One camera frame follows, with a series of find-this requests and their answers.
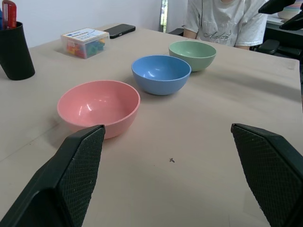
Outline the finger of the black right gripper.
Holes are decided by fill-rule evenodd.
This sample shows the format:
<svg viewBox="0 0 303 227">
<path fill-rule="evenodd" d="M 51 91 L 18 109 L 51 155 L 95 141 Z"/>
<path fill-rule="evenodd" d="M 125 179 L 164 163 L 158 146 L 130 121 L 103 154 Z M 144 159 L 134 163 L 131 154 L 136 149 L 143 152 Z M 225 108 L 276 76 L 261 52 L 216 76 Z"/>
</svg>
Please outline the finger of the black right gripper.
<svg viewBox="0 0 303 227">
<path fill-rule="evenodd" d="M 258 13 L 278 13 L 294 3 L 295 0 L 269 0 L 259 8 Z"/>
<path fill-rule="evenodd" d="M 301 30 L 303 28 L 303 15 L 297 14 L 284 22 L 279 28 L 282 30 Z"/>
</svg>

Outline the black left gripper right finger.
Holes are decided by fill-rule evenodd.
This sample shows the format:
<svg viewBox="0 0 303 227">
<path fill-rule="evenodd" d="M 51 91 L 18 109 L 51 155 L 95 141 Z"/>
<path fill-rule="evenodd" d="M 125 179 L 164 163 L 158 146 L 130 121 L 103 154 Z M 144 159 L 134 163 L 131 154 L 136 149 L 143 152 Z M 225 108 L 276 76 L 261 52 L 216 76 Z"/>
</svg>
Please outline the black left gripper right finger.
<svg viewBox="0 0 303 227">
<path fill-rule="evenodd" d="M 231 133 L 243 172 L 272 227 L 303 225 L 303 157 L 281 135 L 234 123 Z"/>
</svg>

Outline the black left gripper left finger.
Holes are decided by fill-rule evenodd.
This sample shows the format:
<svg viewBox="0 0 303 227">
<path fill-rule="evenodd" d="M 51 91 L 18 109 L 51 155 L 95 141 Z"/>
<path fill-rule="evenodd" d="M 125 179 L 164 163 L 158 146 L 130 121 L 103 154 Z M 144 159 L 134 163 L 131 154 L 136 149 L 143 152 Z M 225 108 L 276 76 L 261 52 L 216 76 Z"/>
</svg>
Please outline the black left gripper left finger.
<svg viewBox="0 0 303 227">
<path fill-rule="evenodd" d="M 68 136 L 0 222 L 2 227 L 80 227 L 94 191 L 105 126 Z"/>
</svg>

